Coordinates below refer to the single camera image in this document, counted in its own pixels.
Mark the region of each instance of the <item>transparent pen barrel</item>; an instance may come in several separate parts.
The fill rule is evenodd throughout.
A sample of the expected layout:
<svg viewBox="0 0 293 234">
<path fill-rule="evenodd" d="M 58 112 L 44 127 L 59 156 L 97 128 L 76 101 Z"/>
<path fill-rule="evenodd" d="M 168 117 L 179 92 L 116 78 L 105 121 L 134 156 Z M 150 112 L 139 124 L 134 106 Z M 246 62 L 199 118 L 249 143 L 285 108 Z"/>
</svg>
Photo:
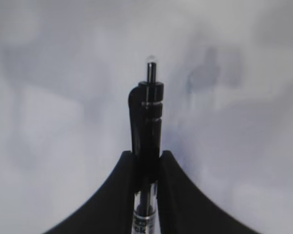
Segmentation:
<svg viewBox="0 0 293 234">
<path fill-rule="evenodd" d="M 135 194 L 133 234 L 154 234 L 157 182 L 146 184 Z"/>
</svg>

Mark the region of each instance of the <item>white wall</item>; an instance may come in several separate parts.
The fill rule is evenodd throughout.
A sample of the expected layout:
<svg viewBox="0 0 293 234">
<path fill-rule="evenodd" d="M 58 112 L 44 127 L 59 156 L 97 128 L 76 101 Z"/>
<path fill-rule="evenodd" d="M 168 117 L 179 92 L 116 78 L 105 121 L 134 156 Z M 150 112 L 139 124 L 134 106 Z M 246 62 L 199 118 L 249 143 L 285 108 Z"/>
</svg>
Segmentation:
<svg viewBox="0 0 293 234">
<path fill-rule="evenodd" d="M 240 221 L 293 234 L 293 0 L 0 0 L 0 234 L 104 182 L 151 54 L 162 148 Z"/>
</svg>

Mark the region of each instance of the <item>black pen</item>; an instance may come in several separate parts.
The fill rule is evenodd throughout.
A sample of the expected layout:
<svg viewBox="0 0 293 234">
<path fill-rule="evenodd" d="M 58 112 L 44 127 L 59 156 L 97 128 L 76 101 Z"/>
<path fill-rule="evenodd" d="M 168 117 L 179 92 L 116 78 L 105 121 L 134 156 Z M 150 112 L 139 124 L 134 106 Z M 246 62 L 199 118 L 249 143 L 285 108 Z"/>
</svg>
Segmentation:
<svg viewBox="0 0 293 234">
<path fill-rule="evenodd" d="M 156 81 L 155 59 L 147 63 L 147 79 L 129 95 L 132 152 L 137 157 L 133 234 L 153 234 L 160 151 L 164 85 Z"/>
</svg>

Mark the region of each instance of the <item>black curved object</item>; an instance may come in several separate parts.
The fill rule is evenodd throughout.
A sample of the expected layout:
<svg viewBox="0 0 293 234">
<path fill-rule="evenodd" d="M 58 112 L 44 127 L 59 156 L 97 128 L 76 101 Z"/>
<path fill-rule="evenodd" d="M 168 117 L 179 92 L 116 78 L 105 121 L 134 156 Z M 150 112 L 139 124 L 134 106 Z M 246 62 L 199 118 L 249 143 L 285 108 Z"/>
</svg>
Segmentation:
<svg viewBox="0 0 293 234">
<path fill-rule="evenodd" d="M 45 234 L 129 234 L 136 157 L 122 153 L 101 188 L 75 213 Z"/>
<path fill-rule="evenodd" d="M 160 157 L 157 202 L 162 234 L 257 234 L 209 200 L 170 151 Z"/>
</svg>

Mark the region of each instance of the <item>blurry background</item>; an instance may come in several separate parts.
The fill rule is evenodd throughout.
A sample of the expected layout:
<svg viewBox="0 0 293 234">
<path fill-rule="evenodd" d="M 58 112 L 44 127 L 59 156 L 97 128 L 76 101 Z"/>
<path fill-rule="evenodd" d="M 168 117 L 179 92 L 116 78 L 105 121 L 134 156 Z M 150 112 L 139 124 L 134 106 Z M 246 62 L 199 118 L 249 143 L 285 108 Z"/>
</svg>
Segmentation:
<svg viewBox="0 0 293 234">
<path fill-rule="evenodd" d="M 40 234 L 104 182 L 149 55 L 162 148 L 238 220 L 293 234 L 293 0 L 0 0 L 0 234 Z"/>
</svg>

